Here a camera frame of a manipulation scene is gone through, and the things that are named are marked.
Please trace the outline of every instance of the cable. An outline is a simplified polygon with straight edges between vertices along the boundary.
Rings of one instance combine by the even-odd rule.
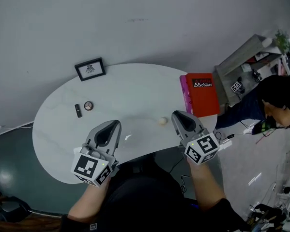
[[[15,130],[15,129],[26,129],[26,128],[33,128],[33,126],[31,127],[16,127],[16,128],[1,128],[3,130]]]
[[[275,185],[274,185],[274,187],[273,187],[273,190],[272,190],[271,196],[270,196],[269,200],[267,201],[266,205],[268,205],[268,203],[271,201],[272,194],[274,193],[275,187],[276,187],[276,185],[277,185],[277,174],[278,174],[278,164],[277,164],[277,166],[276,166]]]
[[[182,185],[181,185],[181,190],[182,190],[182,194],[183,194],[183,196],[184,196],[184,193],[185,192],[187,192],[187,188],[185,187],[185,182],[184,182],[184,180],[183,180],[183,178],[192,178],[192,176],[188,176],[188,175],[182,175],[181,177],[180,177],[180,179],[182,180]]]
[[[251,206],[255,210],[255,212],[257,212],[256,209],[251,204],[249,206]]]
[[[226,139],[233,138],[234,135],[246,135],[246,134],[247,134],[247,133],[234,133],[234,134],[231,134],[231,135],[227,136],[227,137],[224,138],[224,139],[221,139],[222,134],[221,134],[221,132],[217,131],[217,132],[214,134],[214,136],[216,137],[216,139],[219,140],[219,144],[220,144],[221,141],[226,140]]]
[[[246,124],[244,124],[243,122],[241,122],[241,124],[243,125],[243,126],[245,126],[247,129],[249,129],[249,130],[252,130],[253,129],[253,127],[249,127],[248,125],[246,125]]]
[[[240,95],[238,93],[236,93],[237,97],[240,99],[240,102],[242,101]]]
[[[268,131],[271,131],[271,133],[270,133],[270,134],[268,134],[268,135],[265,135],[263,132],[262,132],[262,134],[263,134],[263,136],[264,136],[264,137],[268,137],[268,136],[272,135],[272,134],[273,134],[273,132],[274,132],[275,130],[276,130],[276,129],[274,129],[274,130],[268,130]]]
[[[271,185],[269,186],[269,188],[267,189],[267,191],[266,191],[266,193],[265,193],[265,195],[264,195],[264,197],[263,197],[263,199],[261,200],[260,203],[262,203],[262,202],[264,201],[264,199],[265,199],[267,193],[269,192],[270,188],[272,187],[272,184],[271,184]]]
[[[171,168],[171,170],[169,171],[169,174],[173,171],[173,169],[182,161],[184,159],[184,157],[183,158],[181,158],[180,160],[179,160],[179,162],[177,162],[172,168]]]
[[[221,141],[223,141],[223,140],[226,140],[226,139],[227,139],[227,137],[226,137],[226,138],[224,138],[224,139],[221,139],[221,138],[222,138],[222,134],[221,134],[221,132],[219,132],[219,131],[217,131],[217,132],[214,134],[214,136],[216,137],[216,139],[218,139],[218,140],[219,140],[219,144],[220,144],[220,142],[221,142]]]

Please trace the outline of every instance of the floor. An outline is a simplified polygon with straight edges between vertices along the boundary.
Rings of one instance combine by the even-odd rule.
[[[249,126],[253,122],[245,121]],[[222,138],[249,132],[242,124],[219,131]],[[245,218],[250,212],[250,204],[274,204],[275,193],[287,178],[284,163],[290,152],[290,129],[276,130],[264,138],[262,135],[235,135],[231,140],[222,140],[221,144],[223,149],[209,165],[234,210]],[[181,158],[176,147],[159,151],[155,157],[166,171],[170,171]],[[186,162],[182,160],[171,174],[181,184],[181,175],[189,175]],[[194,198],[191,179],[184,181],[185,196]],[[31,129],[0,136],[0,190],[4,195],[16,196],[35,210],[67,213],[85,188],[86,184],[59,182],[42,168],[33,149]]]

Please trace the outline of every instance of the white table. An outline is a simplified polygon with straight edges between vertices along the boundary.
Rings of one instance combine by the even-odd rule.
[[[81,82],[76,77],[55,90],[40,107],[33,127],[33,144],[43,168],[59,181],[81,181],[70,173],[74,153],[99,124],[118,119],[122,133],[115,157],[119,163],[177,146],[180,142],[170,116],[185,111],[179,76],[183,71],[152,64],[106,67],[106,75]],[[83,105],[92,101],[94,108]],[[82,118],[78,118],[79,104]],[[167,117],[168,123],[158,124]],[[217,115],[200,118],[212,132]]]

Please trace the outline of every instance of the framed picture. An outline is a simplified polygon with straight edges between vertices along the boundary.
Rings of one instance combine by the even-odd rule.
[[[106,74],[101,58],[77,64],[75,69],[82,82]]]

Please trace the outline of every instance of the human hand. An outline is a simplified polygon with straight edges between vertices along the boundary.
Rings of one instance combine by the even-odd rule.
[[[262,100],[263,104],[264,104],[264,113],[265,113],[265,118],[267,118],[267,116],[272,116],[273,115],[273,109],[275,108],[275,106],[271,105],[269,102],[266,102],[264,100]]]

